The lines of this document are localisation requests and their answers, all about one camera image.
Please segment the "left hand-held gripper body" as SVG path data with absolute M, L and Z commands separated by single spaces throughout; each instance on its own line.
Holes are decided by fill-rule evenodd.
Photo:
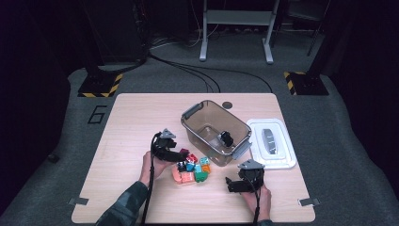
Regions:
M 177 143 L 174 141 L 176 136 L 167 128 L 154 135 L 152 139 L 151 152 L 160 160 L 176 162 L 177 157 L 170 149 L 175 148 Z

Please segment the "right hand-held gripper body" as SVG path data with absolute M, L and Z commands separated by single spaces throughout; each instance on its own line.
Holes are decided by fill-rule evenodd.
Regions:
M 240 192 L 255 192 L 263 185 L 263 164 L 249 159 L 238 166 L 238 175 L 242 179 Z

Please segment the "pink toy block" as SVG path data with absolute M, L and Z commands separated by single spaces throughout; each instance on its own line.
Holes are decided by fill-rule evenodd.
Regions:
M 171 168 L 171 173 L 172 173 L 174 181 L 177 184 L 181 184 L 183 182 L 182 175 L 180 174 L 180 172 L 179 172 L 179 170 L 178 170 L 178 168 L 176 166 L 173 166 Z

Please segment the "salmon toy block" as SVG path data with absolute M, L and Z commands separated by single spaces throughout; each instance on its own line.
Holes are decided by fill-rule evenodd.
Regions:
M 189 184 L 189 183 L 195 183 L 195 174 L 193 172 L 182 172 L 181 173 L 181 178 L 182 178 L 182 183 L 183 184 Z

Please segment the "white lid with grey handle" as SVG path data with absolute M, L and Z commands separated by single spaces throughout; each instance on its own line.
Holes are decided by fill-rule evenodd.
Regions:
M 279 119 L 250 119 L 252 158 L 267 170 L 286 170 L 296 165 L 295 150 L 285 124 Z

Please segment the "transparent brown storage box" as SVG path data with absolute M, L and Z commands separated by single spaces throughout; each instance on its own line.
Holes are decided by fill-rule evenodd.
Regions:
M 204 100 L 187 109 L 181 116 L 189 141 L 220 167 L 241 157 L 250 147 L 250 127 L 221 105 Z M 217 136 L 228 131 L 233 144 L 227 148 Z

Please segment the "white toy car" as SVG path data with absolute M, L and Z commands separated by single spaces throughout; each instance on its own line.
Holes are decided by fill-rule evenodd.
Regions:
M 231 137 L 231 133 L 228 131 L 222 131 L 217 138 L 221 144 L 227 148 L 233 144 L 233 138 Z

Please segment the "person's left hand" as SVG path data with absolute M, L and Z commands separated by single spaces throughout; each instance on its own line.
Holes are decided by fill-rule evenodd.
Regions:
M 151 152 L 147 151 L 143 155 L 142 168 L 138 181 L 145 186 L 149 186 L 151 178 L 158 178 L 162 172 L 171 165 L 172 162 L 163 161 L 156 157 L 152 157 Z

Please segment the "person's right hand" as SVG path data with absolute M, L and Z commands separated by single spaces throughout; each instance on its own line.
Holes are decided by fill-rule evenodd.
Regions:
M 262 186 L 258 191 L 253 193 L 242 192 L 241 196 L 249 211 L 257 217 L 257 221 L 270 219 L 271 192 L 266 186 Z

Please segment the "black stand with striped base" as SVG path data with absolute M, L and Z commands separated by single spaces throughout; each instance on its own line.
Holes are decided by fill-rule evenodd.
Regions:
M 79 97 L 112 97 L 119 87 L 122 73 L 101 70 L 87 48 L 80 54 L 87 77 L 78 90 Z
M 286 16 L 294 21 L 312 24 L 311 46 L 309 57 L 317 41 L 322 24 L 326 18 L 331 0 L 298 0 L 290 2 Z M 287 72 L 284 74 L 287 86 L 293 95 L 328 95 L 320 75 L 308 69 L 305 73 Z

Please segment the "black equipment cabinet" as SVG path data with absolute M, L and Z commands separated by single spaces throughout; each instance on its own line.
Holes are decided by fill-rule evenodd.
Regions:
M 136 0 L 83 0 L 83 4 L 104 63 L 145 58 Z

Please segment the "white metal desk frame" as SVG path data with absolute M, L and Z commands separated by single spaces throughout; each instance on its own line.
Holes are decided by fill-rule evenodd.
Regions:
M 278 15 L 280 0 L 273 0 L 273 8 L 267 11 L 250 10 L 226 10 L 208 9 L 208 0 L 203 0 L 202 10 L 202 43 L 200 47 L 199 60 L 207 59 L 208 48 L 208 25 L 209 24 L 233 24 L 233 25 L 261 25 L 267 27 L 266 36 L 262 39 L 263 51 L 266 63 L 274 63 L 270 40 Z

